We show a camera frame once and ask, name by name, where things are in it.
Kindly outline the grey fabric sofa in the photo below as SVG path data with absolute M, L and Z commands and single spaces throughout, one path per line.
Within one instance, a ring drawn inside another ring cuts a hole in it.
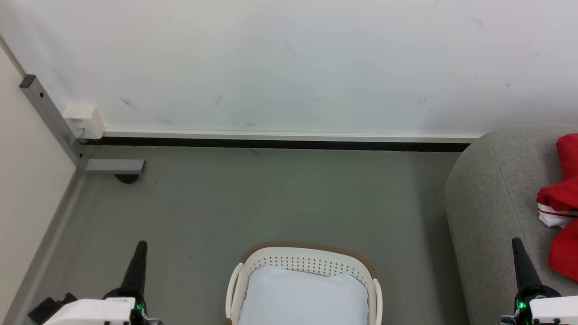
M 543 284 L 564 296 L 578 283 L 552 271 L 548 255 L 561 230 L 539 220 L 536 195 L 562 181 L 557 140 L 578 124 L 489 132 L 459 156 L 444 189 L 445 210 L 471 325 L 499 325 L 514 311 L 512 239 L 521 238 Z

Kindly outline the white wall junction box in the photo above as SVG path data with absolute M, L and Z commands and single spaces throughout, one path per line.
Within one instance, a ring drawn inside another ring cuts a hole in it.
M 62 117 L 78 139 L 101 139 L 104 136 L 106 126 L 95 105 L 68 105 Z

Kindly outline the grey metal frame post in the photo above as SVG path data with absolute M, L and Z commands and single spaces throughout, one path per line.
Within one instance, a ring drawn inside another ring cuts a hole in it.
M 33 105 L 35 111 L 45 122 L 56 141 L 63 148 L 74 166 L 85 172 L 86 160 L 83 155 L 81 143 L 66 123 L 64 117 L 50 98 L 50 95 L 42 86 L 37 76 L 25 74 L 20 83 L 20 90 Z

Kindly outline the grey metal foot bar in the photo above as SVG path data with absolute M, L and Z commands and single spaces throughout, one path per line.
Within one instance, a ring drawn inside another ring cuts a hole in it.
M 140 175 L 146 166 L 146 160 L 90 159 L 84 171 L 88 173 L 111 173 L 118 175 Z

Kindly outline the red garment with white trim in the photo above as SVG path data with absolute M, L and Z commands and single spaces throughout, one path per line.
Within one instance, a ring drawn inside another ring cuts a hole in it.
M 540 220 L 561 227 L 550 245 L 548 266 L 578 283 L 578 133 L 557 140 L 562 182 L 537 193 Z

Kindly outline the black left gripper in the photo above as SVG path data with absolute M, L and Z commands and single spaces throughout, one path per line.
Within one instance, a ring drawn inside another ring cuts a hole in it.
M 119 288 L 109 291 L 103 300 L 129 302 L 128 321 L 122 325 L 152 325 L 148 318 L 145 293 L 147 242 L 139 241 Z

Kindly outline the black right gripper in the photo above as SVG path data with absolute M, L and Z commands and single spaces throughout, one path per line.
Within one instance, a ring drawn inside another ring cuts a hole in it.
M 529 303 L 532 300 L 558 298 L 561 294 L 542 285 L 521 238 L 512 239 L 513 259 L 518 293 L 514 300 L 514 315 L 500 317 L 500 325 L 553 325 L 541 323 L 533 317 Z

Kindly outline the white cloth in basket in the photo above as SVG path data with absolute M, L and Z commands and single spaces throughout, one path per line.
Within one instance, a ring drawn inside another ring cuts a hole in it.
M 350 275 L 261 267 L 248 281 L 238 325 L 369 325 L 368 291 Z

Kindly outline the white wall baseboard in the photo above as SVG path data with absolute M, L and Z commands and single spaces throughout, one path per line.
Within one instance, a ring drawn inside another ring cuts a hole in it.
M 371 132 L 197 131 L 107 128 L 105 137 L 155 139 L 219 139 L 272 141 L 326 141 L 370 143 L 470 144 L 480 134 L 391 134 Z

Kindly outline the white laundry basket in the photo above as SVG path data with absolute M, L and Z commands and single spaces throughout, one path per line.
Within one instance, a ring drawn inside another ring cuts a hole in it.
M 305 242 L 264 242 L 244 253 L 227 287 L 227 325 L 239 325 L 250 277 L 267 265 L 320 276 L 353 276 L 368 292 L 368 325 L 382 325 L 382 288 L 370 261 L 355 251 Z

